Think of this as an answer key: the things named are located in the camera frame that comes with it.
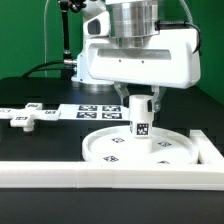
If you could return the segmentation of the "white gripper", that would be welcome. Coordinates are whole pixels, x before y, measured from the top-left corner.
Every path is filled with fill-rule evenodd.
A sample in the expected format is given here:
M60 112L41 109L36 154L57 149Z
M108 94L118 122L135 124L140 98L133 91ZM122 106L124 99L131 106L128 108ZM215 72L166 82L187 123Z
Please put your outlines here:
M162 30L145 38L142 48L119 48L113 38L91 38L86 42L87 69L93 79L115 81L124 107L129 107L127 83L151 85L151 108L158 112L165 87L186 89L199 81L196 44L194 29Z

